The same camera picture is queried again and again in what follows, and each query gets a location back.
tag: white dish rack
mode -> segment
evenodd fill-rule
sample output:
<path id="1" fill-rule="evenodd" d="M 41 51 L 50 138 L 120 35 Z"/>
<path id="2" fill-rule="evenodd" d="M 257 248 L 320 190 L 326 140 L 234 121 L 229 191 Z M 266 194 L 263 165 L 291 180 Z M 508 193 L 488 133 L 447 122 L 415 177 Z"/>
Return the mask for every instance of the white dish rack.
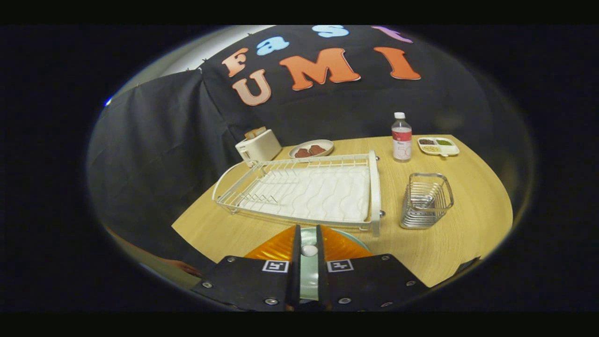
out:
<path id="1" fill-rule="evenodd" d="M 231 214 L 246 210 L 297 222 L 358 227 L 380 236 L 384 212 L 374 151 L 259 162 L 215 199 L 228 172 L 216 183 L 212 199 Z"/>

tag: dish rack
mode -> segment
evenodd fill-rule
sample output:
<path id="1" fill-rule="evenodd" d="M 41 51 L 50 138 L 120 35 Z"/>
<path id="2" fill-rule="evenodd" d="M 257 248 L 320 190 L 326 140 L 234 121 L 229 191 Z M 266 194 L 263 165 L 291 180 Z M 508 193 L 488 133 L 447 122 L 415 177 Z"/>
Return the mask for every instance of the dish rack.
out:
<path id="1" fill-rule="evenodd" d="M 430 228 L 453 206 L 453 193 L 440 173 L 412 173 L 406 187 L 401 226 Z"/>
<path id="2" fill-rule="evenodd" d="M 213 200 L 240 210 L 297 222 L 358 227 L 380 236 L 378 157 L 368 154 L 308 157 L 255 163 Z"/>

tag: orange letter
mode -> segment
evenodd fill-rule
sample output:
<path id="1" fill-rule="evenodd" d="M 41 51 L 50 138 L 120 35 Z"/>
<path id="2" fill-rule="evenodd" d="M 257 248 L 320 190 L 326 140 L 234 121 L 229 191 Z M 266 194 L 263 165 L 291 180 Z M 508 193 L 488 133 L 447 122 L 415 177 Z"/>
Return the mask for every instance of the orange letter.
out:
<path id="1" fill-rule="evenodd" d="M 233 84 L 233 89 L 237 90 L 239 97 L 241 100 L 249 106 L 257 106 L 258 104 L 262 104 L 270 98 L 270 87 L 264 78 L 264 69 L 260 69 L 254 71 L 250 78 L 254 79 L 260 88 L 260 95 L 254 96 L 250 93 L 250 89 L 248 89 L 246 79 L 239 80 Z"/>
<path id="2" fill-rule="evenodd" d="M 400 80 L 419 80 L 420 75 L 412 70 L 410 64 L 404 57 L 404 51 L 401 49 L 388 47 L 375 47 L 377 52 L 382 53 L 391 64 L 391 76 Z"/>
<path id="3" fill-rule="evenodd" d="M 323 49 L 318 54 L 316 63 L 300 56 L 291 56 L 281 60 L 279 64 L 289 69 L 295 82 L 292 87 L 293 90 L 304 90 L 312 87 L 312 81 L 306 80 L 304 75 L 308 75 L 318 83 L 324 84 L 327 70 L 331 70 L 329 79 L 334 83 L 359 80 L 360 75 L 353 72 L 343 53 L 345 53 L 345 50 L 342 48 Z"/>
<path id="4" fill-rule="evenodd" d="M 229 77 L 235 76 L 235 74 L 239 73 L 243 68 L 246 67 L 246 65 L 241 63 L 246 61 L 246 56 L 243 55 L 243 53 L 247 53 L 248 50 L 248 48 L 241 48 L 221 63 L 229 68 Z"/>

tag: person's hand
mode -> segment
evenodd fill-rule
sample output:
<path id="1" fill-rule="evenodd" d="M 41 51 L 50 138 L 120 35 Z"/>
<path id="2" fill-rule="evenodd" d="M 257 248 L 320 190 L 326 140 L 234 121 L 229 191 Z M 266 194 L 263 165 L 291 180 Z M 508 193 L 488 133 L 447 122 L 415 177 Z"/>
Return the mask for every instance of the person's hand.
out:
<path id="1" fill-rule="evenodd" d="M 167 260 L 166 258 L 162 258 L 161 260 L 172 265 L 172 266 L 175 266 L 175 267 L 181 269 L 182 271 L 184 271 L 190 275 L 193 275 L 196 277 L 202 277 L 202 274 L 199 272 L 198 269 L 195 269 L 194 267 L 188 265 L 187 263 L 185 263 L 183 261 Z"/>

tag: plastic bottle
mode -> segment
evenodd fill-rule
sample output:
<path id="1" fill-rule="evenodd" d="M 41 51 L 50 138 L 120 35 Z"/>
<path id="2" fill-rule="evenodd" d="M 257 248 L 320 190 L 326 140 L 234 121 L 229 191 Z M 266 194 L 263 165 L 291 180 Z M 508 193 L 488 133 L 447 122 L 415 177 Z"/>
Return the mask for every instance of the plastic bottle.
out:
<path id="1" fill-rule="evenodd" d="M 393 158 L 399 163 L 407 163 L 412 157 L 412 127 L 406 122 L 403 112 L 396 112 L 395 119 L 391 126 Z"/>

